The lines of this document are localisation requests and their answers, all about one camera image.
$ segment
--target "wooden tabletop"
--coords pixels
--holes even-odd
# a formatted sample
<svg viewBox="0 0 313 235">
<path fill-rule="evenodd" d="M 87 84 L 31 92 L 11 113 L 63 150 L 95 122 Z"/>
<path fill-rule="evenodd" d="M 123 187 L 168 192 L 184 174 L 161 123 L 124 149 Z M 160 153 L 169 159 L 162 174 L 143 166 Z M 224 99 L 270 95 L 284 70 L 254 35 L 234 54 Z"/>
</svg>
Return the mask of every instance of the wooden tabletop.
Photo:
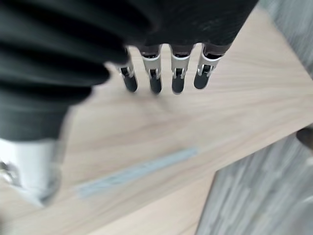
<svg viewBox="0 0 313 235">
<path fill-rule="evenodd" d="M 157 201 L 190 185 L 188 198 L 194 192 L 203 203 L 216 170 L 313 122 L 313 83 L 262 10 L 254 10 L 201 91 L 193 87 L 200 49 L 197 45 L 192 52 L 181 95 L 171 91 L 167 45 L 162 47 L 163 90 L 157 97 L 149 91 L 137 49 L 131 49 L 139 83 L 135 94 L 125 90 L 111 66 L 111 81 L 68 120 L 63 185 L 55 203 L 38 210 L 0 184 L 0 213 L 7 226 L 27 235 L 125 234 L 112 232 L 121 226 L 118 219 L 132 215 L 129 221 L 134 221 L 134 213 L 149 204 L 157 208 Z M 190 147 L 198 150 L 196 156 L 139 179 L 83 199 L 75 191 L 82 183 Z M 112 230 L 105 230 L 106 224 Z"/>
</svg>

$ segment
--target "gray floor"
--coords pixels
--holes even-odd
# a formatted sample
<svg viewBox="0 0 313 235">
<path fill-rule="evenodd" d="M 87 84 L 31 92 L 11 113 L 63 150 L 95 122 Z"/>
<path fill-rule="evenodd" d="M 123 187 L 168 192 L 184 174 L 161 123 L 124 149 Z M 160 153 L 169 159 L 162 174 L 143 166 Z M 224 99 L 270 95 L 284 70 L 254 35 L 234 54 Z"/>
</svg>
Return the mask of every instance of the gray floor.
<svg viewBox="0 0 313 235">
<path fill-rule="evenodd" d="M 284 232 L 297 218 L 313 215 L 305 211 L 313 202 L 312 161 L 312 153 L 291 135 L 221 169 L 197 235 L 312 234 L 312 227 Z"/>
</svg>

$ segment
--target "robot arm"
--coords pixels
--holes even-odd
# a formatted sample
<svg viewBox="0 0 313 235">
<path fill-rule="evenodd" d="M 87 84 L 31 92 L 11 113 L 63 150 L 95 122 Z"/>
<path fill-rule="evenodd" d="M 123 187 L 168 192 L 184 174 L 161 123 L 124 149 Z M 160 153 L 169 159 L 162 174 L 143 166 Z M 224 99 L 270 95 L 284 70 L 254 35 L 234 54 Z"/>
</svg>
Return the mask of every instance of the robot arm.
<svg viewBox="0 0 313 235">
<path fill-rule="evenodd" d="M 151 91 L 161 92 L 160 47 L 172 50 L 172 88 L 183 91 L 194 44 L 203 89 L 257 0 L 4 0 L 0 3 L 0 172 L 46 206 L 61 180 L 62 125 L 71 106 L 106 82 L 106 61 L 137 89 L 127 45 L 139 48 Z"/>
</svg>

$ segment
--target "gray tape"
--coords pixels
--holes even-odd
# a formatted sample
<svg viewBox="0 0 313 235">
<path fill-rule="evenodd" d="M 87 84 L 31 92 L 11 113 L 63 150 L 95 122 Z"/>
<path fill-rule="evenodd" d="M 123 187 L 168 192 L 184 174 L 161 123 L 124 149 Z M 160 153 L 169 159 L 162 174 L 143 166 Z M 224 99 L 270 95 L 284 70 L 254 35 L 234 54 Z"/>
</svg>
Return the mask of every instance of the gray tape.
<svg viewBox="0 0 313 235">
<path fill-rule="evenodd" d="M 80 198 L 86 198 L 93 194 L 109 190 L 114 186 L 125 184 L 162 168 L 187 160 L 195 156 L 197 152 L 198 150 L 196 148 L 189 148 L 153 161 L 138 164 L 110 176 L 78 185 L 76 187 L 76 192 Z"/>
</svg>

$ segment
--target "light wood surface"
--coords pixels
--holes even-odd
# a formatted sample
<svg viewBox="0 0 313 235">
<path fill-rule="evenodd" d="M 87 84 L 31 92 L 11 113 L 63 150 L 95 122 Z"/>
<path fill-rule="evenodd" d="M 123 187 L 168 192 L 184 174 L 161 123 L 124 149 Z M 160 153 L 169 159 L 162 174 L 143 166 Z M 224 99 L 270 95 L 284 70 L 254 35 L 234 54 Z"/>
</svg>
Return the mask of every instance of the light wood surface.
<svg viewBox="0 0 313 235">
<path fill-rule="evenodd" d="M 212 180 L 199 179 L 90 235 L 194 235 Z"/>
<path fill-rule="evenodd" d="M 313 122 L 313 83 L 263 11 L 251 14 L 202 91 L 193 87 L 199 53 L 198 45 L 185 90 L 174 95 L 170 51 L 164 45 L 163 91 L 155 97 L 139 53 L 132 49 L 137 93 L 126 92 L 113 71 L 112 80 L 98 87 L 69 120 L 63 185 L 56 202 L 37 210 L 0 184 L 0 210 L 8 226 L 32 235 L 92 233 L 131 213 L 140 214 L 150 203 Z M 106 193 L 82 200 L 73 190 L 80 183 L 193 146 L 200 152 L 196 157 Z"/>
</svg>

